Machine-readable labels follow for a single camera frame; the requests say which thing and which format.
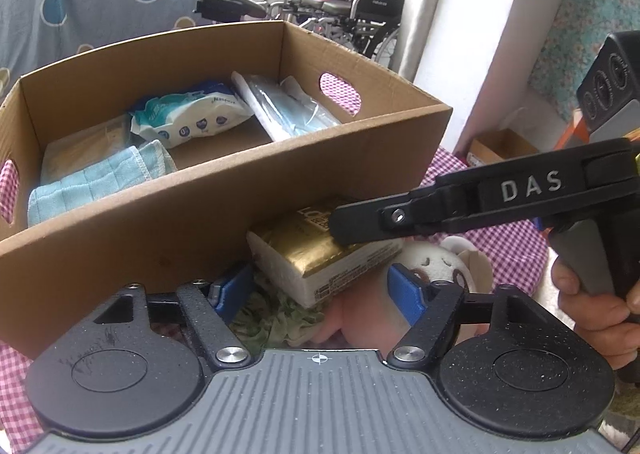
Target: gray ribbed surface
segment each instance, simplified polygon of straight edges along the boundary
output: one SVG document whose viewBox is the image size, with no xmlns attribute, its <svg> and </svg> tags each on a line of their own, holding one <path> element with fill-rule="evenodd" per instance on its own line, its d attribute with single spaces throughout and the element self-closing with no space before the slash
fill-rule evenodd
<svg viewBox="0 0 640 454">
<path fill-rule="evenodd" d="M 453 414 L 427 379 L 375 352 L 268 351 L 216 375 L 179 420 L 148 436 L 84 444 L 53 435 L 34 454 L 613 454 L 596 432 L 554 442 L 492 436 Z"/>
</svg>

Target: screw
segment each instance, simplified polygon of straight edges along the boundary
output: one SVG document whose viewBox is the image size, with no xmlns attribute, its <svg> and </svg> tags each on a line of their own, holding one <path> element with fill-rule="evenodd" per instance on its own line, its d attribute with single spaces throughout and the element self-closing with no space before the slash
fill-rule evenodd
<svg viewBox="0 0 640 454">
<path fill-rule="evenodd" d="M 422 349 L 415 346 L 400 346 L 394 351 L 394 356 L 401 362 L 418 362 L 422 360 L 426 354 Z"/>
<path fill-rule="evenodd" d="M 228 348 L 222 348 L 216 353 L 216 358 L 225 364 L 237 364 L 246 360 L 249 357 L 249 353 L 246 349 L 230 346 Z"/>
<path fill-rule="evenodd" d="M 402 223 L 404 221 L 404 210 L 402 209 L 395 209 L 394 213 L 391 214 L 391 220 L 396 224 L 399 225 L 400 223 Z"/>
</svg>

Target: plush toy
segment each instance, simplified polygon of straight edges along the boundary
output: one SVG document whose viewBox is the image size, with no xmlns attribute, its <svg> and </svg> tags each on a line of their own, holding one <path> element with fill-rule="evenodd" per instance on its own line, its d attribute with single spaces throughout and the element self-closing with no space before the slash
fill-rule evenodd
<svg viewBox="0 0 640 454">
<path fill-rule="evenodd" d="M 425 283 L 448 280 L 472 293 L 489 293 L 492 288 L 491 263 L 463 237 L 447 237 L 439 246 L 428 241 L 406 241 L 400 254 L 363 274 L 332 299 L 312 342 L 321 344 L 341 330 L 352 347 L 377 349 L 386 357 L 410 328 L 386 288 L 388 267 L 398 262 Z M 475 332 L 476 325 L 462 326 L 458 341 Z"/>
</svg>

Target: floral wallpaper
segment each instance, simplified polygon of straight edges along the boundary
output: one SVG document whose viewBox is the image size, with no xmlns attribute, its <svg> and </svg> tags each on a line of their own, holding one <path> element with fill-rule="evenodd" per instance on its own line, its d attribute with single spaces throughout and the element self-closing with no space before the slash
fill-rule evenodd
<svg viewBox="0 0 640 454">
<path fill-rule="evenodd" d="M 529 84 L 568 121 L 607 34 L 631 29 L 640 29 L 640 0 L 563 0 Z"/>
</svg>

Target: cardboard box handle hole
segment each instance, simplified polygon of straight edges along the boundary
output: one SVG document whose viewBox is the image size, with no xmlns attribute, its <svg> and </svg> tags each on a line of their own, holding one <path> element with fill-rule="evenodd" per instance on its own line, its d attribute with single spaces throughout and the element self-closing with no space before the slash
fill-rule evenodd
<svg viewBox="0 0 640 454">
<path fill-rule="evenodd" d="M 324 72 L 320 76 L 320 91 L 327 98 L 347 111 L 351 116 L 360 112 L 362 99 L 353 85 L 344 81 L 330 72 Z"/>
<path fill-rule="evenodd" d="M 8 159 L 0 171 L 0 215 L 10 225 L 14 221 L 15 204 L 18 200 L 20 174 L 13 160 Z"/>
</svg>

